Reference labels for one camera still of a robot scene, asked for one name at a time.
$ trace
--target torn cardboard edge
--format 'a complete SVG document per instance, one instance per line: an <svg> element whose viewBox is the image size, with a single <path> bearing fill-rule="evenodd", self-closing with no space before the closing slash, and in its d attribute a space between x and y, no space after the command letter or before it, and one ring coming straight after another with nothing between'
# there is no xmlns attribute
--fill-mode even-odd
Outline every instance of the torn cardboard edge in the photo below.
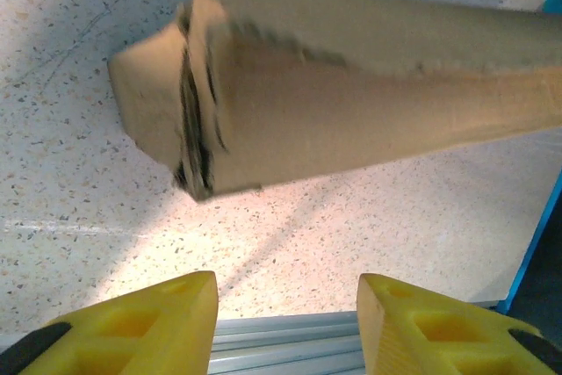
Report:
<svg viewBox="0 0 562 375"><path fill-rule="evenodd" d="M560 27L558 17L409 0L193 0L109 69L127 133L202 201L559 126ZM353 76L353 95L318 90L332 74ZM264 83L288 87L288 75L300 96ZM385 108L414 122L410 133L385 123Z"/></svg>

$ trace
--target speckled floor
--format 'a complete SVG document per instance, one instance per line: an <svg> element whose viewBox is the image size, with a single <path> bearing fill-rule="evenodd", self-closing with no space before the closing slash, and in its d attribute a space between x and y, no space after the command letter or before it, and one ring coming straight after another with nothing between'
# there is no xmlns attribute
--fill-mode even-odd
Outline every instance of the speckled floor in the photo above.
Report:
<svg viewBox="0 0 562 375"><path fill-rule="evenodd" d="M352 309L365 271L505 297L562 133L196 206L123 134L105 67L180 1L0 0L0 333L196 269L221 318Z"/></svg>

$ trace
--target blue metal edge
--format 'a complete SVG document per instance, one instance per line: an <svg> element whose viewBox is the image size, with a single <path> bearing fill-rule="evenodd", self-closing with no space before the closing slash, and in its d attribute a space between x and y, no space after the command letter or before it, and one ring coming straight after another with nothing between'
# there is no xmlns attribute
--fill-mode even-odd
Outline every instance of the blue metal edge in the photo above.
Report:
<svg viewBox="0 0 562 375"><path fill-rule="evenodd" d="M544 0L543 11L547 13L562 13L562 0ZM546 206L544 207L543 214L541 215L540 220L538 221L537 228L535 229L535 233L533 234L533 238L530 241L530 245L527 248L527 252L523 257L521 262L521 266L519 267L519 271L515 274L515 279L513 284L509 288L508 296L504 300L500 300L498 305L496 306L496 312L500 314L507 314L511 305L513 304L513 300L517 291L519 290L519 286L525 276L525 272L529 267L529 263L535 250L537 249L538 242L541 240L541 236L544 233L546 225L548 224L552 210L556 205L558 198L560 197L560 193L562 192L562 171L558 175L558 180L554 184L554 189L552 189L551 196L548 198L546 202Z"/></svg>
<svg viewBox="0 0 562 375"><path fill-rule="evenodd" d="M556 205L561 192L562 192L562 171L558 175L558 179L554 184L554 189L552 190L551 196L548 198L548 201L546 202L546 207L544 208L543 214L541 215L541 218L538 221L537 228L535 229L533 238L530 241L529 247L527 248L525 257L521 262L519 271L517 272L517 274L515 274L515 279L509 289L508 296L504 300L500 300L498 302L498 305L495 308L496 312L499 312L500 314L504 314L504 315L509 312L509 309L511 308L511 305L513 303L515 295L517 294L517 291L519 290L519 286L521 285L525 272L529 267L530 260L533 257L535 250L537 249L538 242L541 240L541 236L544 233L544 229L546 228L546 225L551 219L552 210L554 209L554 206Z"/></svg>

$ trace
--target square hole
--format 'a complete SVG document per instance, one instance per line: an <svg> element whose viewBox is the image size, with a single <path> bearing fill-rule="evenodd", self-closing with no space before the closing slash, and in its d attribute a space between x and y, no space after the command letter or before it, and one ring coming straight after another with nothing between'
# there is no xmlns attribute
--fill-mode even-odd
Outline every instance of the square hole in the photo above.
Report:
<svg viewBox="0 0 562 375"><path fill-rule="evenodd" d="M120 309L104 322L100 335L108 337L143 337L154 325L158 312L145 309Z"/></svg>
<svg viewBox="0 0 562 375"><path fill-rule="evenodd" d="M193 284L190 284L185 280L180 280L180 281L174 280L172 282L166 283L162 287L161 292L166 294L178 294L178 293L185 292L190 287L193 287Z"/></svg>
<svg viewBox="0 0 562 375"><path fill-rule="evenodd" d="M407 298L411 298L412 296L414 296L414 294L410 290L405 289L404 287L401 287L401 286L397 286L397 285L388 285L386 287L386 290L394 298L407 299Z"/></svg>
<svg viewBox="0 0 562 375"><path fill-rule="evenodd" d="M461 375L525 375L507 357L474 357L453 362Z"/></svg>
<svg viewBox="0 0 562 375"><path fill-rule="evenodd" d="M485 342L484 335L467 319L447 313L417 314L414 323L430 342Z"/></svg>
<svg viewBox="0 0 562 375"><path fill-rule="evenodd" d="M119 375L132 356L117 347L115 350L84 349L78 351L72 375Z"/></svg>

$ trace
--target cardboard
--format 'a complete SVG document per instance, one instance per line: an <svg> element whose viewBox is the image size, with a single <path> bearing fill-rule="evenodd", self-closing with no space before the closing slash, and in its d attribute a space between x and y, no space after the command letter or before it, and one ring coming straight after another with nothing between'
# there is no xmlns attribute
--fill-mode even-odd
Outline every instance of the cardboard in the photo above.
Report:
<svg viewBox="0 0 562 375"><path fill-rule="evenodd" d="M562 125L562 18L192 0L109 63L126 132L201 201Z"/></svg>

